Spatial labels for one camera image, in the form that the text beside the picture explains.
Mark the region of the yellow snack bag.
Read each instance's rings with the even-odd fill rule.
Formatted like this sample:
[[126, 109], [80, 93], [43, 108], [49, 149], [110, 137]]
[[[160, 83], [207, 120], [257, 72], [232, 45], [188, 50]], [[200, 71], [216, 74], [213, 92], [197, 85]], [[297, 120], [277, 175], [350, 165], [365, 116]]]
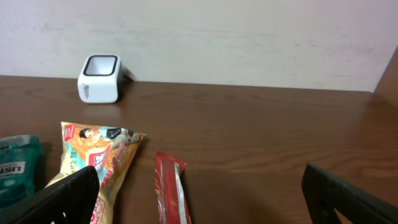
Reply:
[[86, 166], [93, 166], [100, 187], [90, 223], [112, 223], [117, 194], [146, 135], [126, 128], [64, 121], [61, 125], [63, 153], [60, 172], [47, 185]]

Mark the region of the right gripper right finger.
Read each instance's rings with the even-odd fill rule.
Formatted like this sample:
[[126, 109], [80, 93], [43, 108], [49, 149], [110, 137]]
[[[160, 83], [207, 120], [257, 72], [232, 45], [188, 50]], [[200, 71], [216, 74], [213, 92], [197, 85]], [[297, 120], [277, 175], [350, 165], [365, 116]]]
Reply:
[[302, 192], [313, 223], [340, 223], [340, 212], [352, 223], [397, 224], [397, 207], [314, 164], [302, 177]]

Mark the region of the teal mouthwash bottle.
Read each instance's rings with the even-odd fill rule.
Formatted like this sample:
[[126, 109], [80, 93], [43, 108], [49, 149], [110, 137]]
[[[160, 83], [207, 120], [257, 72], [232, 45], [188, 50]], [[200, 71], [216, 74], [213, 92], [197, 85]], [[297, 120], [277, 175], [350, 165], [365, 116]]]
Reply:
[[42, 146], [37, 136], [1, 139], [1, 208], [35, 194], [34, 175]]

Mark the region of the red chocolate bar wrapper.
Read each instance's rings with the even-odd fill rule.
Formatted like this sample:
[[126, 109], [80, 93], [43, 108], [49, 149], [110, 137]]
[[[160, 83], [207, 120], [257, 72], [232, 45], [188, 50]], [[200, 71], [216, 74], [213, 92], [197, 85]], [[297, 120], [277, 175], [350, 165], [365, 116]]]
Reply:
[[166, 153], [155, 155], [155, 192], [160, 224], [192, 224], [181, 181], [186, 163]]

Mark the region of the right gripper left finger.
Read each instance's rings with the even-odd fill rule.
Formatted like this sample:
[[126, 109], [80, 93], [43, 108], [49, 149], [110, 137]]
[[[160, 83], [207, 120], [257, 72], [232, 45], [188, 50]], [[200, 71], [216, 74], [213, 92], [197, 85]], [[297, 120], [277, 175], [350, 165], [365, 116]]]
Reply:
[[89, 223], [100, 188], [93, 166], [49, 185], [1, 211], [1, 224]]

